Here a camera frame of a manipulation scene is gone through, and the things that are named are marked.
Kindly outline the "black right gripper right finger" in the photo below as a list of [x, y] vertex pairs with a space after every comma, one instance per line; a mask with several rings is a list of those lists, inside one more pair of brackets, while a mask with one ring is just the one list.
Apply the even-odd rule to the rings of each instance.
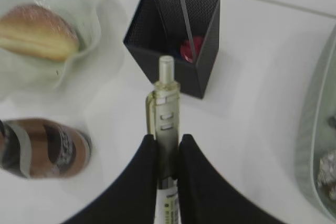
[[178, 152], [182, 223], [280, 223], [232, 187], [208, 161], [192, 135], [183, 135]]

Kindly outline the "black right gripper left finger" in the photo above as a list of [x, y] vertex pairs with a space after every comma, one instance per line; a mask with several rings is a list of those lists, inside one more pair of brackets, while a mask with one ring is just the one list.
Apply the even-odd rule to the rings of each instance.
[[93, 202], [64, 223], [154, 223], [157, 142], [145, 135], [119, 177]]

